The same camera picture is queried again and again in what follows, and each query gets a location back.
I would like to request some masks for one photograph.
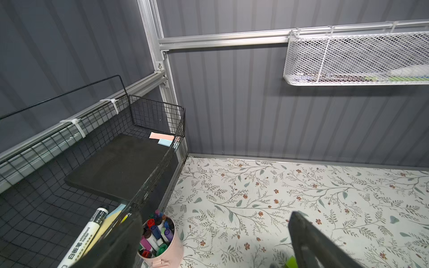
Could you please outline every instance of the blue marker cap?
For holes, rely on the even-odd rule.
[[[161,238],[161,232],[160,232],[160,230],[158,229],[158,227],[157,226],[152,226],[151,227],[151,231],[152,231],[152,234],[154,234],[154,237],[158,240],[158,239],[160,239]]]

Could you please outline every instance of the white wire mesh basket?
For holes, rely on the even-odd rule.
[[[429,31],[289,37],[291,85],[429,84]]]

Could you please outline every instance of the white cable tie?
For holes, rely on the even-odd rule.
[[[115,103],[115,102],[117,102],[117,101],[118,101],[118,99],[101,99],[100,101],[101,101],[101,102],[102,102],[102,101],[108,101],[108,102],[111,102],[111,103],[113,104],[113,107],[115,108],[116,114],[119,114],[118,107],[116,106],[116,103]]]
[[[80,118],[73,118],[73,119],[66,119],[66,120],[61,120],[61,123],[68,123],[68,122],[72,122],[73,125],[75,125],[75,127],[78,129],[79,133],[81,134],[82,138],[85,138],[85,132],[83,132],[83,129],[80,127],[79,125],[79,121]]]
[[[393,33],[393,30],[395,29],[396,25],[398,24],[399,21],[394,21],[392,23],[392,29],[390,29],[390,33]]]

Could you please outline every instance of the green object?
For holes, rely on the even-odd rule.
[[[365,76],[365,80],[377,82],[378,77],[377,76]]]
[[[393,76],[389,81],[403,82],[403,81],[429,81],[428,77],[406,77],[406,76]]]
[[[166,251],[166,250],[167,250],[167,248],[168,248],[168,246],[167,246],[166,244],[162,244],[162,245],[160,246],[160,249],[158,249],[158,251],[157,251],[157,257],[158,257],[159,255],[161,255],[162,253],[164,253],[164,251]]]
[[[287,260],[284,268],[298,268],[298,264],[296,263],[296,259],[294,256],[291,256],[289,260]]]

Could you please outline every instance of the red marker cap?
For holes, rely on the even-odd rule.
[[[142,256],[143,256],[143,258],[148,258],[149,259],[149,258],[152,257],[152,253],[150,253],[149,251],[145,250],[145,251],[143,251]]]
[[[154,219],[150,219],[148,220],[148,227],[151,228],[152,226],[155,225],[155,220]]]

